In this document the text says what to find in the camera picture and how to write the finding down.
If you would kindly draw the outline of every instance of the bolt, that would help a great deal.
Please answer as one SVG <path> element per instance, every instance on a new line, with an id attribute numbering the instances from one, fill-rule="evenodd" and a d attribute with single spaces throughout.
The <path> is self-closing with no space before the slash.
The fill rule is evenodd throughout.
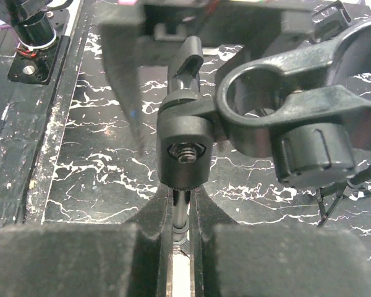
<path id="1" fill-rule="evenodd" d="M 168 148 L 168 153 L 179 163 L 193 163 L 205 153 L 206 148 L 202 144 L 182 142 L 173 144 Z"/>
<path id="2" fill-rule="evenodd" d="M 26 66 L 22 72 L 26 75 L 32 75 L 33 73 L 36 72 L 36 68 L 34 68 L 33 66 L 29 65 L 29 66 Z"/>

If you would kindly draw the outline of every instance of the silver shaft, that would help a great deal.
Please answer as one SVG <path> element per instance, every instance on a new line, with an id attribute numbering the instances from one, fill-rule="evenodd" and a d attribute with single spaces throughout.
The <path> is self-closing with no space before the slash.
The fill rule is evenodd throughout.
<path id="1" fill-rule="evenodd" d="M 177 229 L 181 229 L 186 225 L 190 197 L 190 191 L 173 190 L 173 227 Z"/>

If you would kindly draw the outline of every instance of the white ring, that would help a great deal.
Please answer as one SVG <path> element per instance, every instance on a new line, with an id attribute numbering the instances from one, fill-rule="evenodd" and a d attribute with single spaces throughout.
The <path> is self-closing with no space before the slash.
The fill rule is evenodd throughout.
<path id="1" fill-rule="evenodd" d="M 20 38 L 19 38 L 19 42 L 24 46 L 26 47 L 29 51 L 33 51 L 33 50 L 42 50 L 43 48 L 47 48 L 49 47 L 50 45 L 52 45 L 56 40 L 56 30 L 54 29 L 54 38 L 47 44 L 45 45 L 40 45 L 40 46 L 31 46 L 31 45 L 27 45 L 26 43 L 24 43 Z"/>

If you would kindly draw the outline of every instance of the metal screw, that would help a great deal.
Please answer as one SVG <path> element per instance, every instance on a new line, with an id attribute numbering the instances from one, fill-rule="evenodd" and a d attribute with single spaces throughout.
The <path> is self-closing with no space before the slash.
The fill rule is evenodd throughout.
<path id="1" fill-rule="evenodd" d="M 195 162 L 205 153 L 205 150 L 206 148 L 202 144 L 190 142 L 173 144 L 168 148 L 169 154 L 182 164 Z"/>
<path id="2" fill-rule="evenodd" d="M 24 74 L 26 74 L 26 75 L 32 75 L 33 73 L 36 72 L 36 68 L 34 68 L 34 67 L 31 66 L 31 65 L 28 65 L 28 66 L 26 66 L 26 67 L 22 70 L 22 72 L 23 72 Z"/>

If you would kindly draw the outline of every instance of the clamp knob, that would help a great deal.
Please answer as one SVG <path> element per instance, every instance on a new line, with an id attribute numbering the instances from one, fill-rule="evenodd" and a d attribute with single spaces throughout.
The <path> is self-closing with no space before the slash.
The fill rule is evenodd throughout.
<path id="1" fill-rule="evenodd" d="M 345 128 L 318 123 L 297 127 L 272 141 L 276 176 L 288 187 L 322 187 L 355 175 Z"/>

